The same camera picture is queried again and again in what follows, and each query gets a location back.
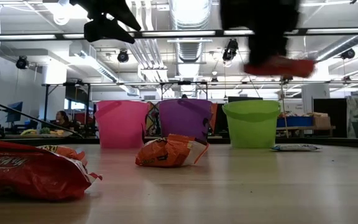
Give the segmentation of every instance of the cardboard box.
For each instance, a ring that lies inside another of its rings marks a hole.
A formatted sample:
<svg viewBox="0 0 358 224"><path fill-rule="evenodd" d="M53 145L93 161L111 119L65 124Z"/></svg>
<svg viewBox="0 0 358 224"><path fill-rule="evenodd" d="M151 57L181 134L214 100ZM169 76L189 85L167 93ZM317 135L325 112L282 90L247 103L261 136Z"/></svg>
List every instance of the cardboard box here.
<svg viewBox="0 0 358 224"><path fill-rule="evenodd" d="M315 116L313 126L316 128L331 128L331 118L329 116Z"/></svg>

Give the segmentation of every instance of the logo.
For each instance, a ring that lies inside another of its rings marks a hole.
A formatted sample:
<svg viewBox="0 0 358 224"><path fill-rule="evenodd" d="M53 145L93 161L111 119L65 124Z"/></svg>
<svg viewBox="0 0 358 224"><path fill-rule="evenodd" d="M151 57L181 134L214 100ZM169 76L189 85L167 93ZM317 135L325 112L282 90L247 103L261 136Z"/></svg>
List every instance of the logo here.
<svg viewBox="0 0 358 224"><path fill-rule="evenodd" d="M0 169L15 168L23 165L28 160L28 158L23 157L3 156L0 157Z"/></svg>
<svg viewBox="0 0 358 224"><path fill-rule="evenodd" d="M155 159L143 159L141 164L145 165L145 164L150 164L153 163L155 161Z"/></svg>
<svg viewBox="0 0 358 224"><path fill-rule="evenodd" d="M39 146L39 149L45 149L46 151L56 152L58 146Z"/></svg>

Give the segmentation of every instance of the snack wrapper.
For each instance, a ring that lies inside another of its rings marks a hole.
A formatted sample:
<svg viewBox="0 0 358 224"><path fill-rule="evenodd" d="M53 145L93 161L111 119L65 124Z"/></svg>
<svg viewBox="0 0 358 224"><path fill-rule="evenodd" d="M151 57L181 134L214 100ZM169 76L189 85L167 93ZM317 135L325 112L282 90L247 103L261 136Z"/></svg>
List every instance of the snack wrapper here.
<svg viewBox="0 0 358 224"><path fill-rule="evenodd" d="M75 159L78 161L81 161L84 166L88 164L88 161L85 158L85 152L77 153L74 149L65 147L65 146L52 146L52 145L46 145L46 146L38 146L39 149L45 149L50 152L57 153L61 156L65 156L69 159Z"/></svg>
<svg viewBox="0 0 358 224"><path fill-rule="evenodd" d="M274 146L272 147L275 151L315 151L321 149L320 147L311 145L288 145L288 146Z"/></svg>
<svg viewBox="0 0 358 224"><path fill-rule="evenodd" d="M135 163L148 167L193 165L208 150L209 144L196 138L170 134L146 143L136 155Z"/></svg>
<svg viewBox="0 0 358 224"><path fill-rule="evenodd" d="M101 176L82 162L33 146L0 141L0 193L50 201L82 198Z"/></svg>

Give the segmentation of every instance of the bucket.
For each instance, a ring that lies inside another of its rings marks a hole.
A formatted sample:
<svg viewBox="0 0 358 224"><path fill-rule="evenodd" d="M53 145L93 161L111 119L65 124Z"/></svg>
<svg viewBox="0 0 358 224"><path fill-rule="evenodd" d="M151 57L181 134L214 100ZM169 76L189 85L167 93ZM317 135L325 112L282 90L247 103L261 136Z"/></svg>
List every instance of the bucket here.
<svg viewBox="0 0 358 224"><path fill-rule="evenodd" d="M130 149L143 146L145 119L149 105L134 101L96 103L96 121L103 149Z"/></svg>
<svg viewBox="0 0 358 224"><path fill-rule="evenodd" d="M232 147L270 148L276 137L280 104L270 100L238 101L223 105Z"/></svg>
<svg viewBox="0 0 358 224"><path fill-rule="evenodd" d="M180 134L206 141L211 105L207 100L175 99L160 102L160 122L163 137Z"/></svg>

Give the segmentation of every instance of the table surface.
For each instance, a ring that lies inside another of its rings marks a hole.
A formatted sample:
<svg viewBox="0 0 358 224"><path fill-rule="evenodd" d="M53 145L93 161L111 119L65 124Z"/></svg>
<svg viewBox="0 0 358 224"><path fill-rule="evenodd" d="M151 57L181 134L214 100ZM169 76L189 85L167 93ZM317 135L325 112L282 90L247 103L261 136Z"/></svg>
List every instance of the table surface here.
<svg viewBox="0 0 358 224"><path fill-rule="evenodd" d="M211 145L196 166L138 167L137 150L84 149L102 174L83 200L0 200L0 224L358 223L358 149L272 152Z"/></svg>

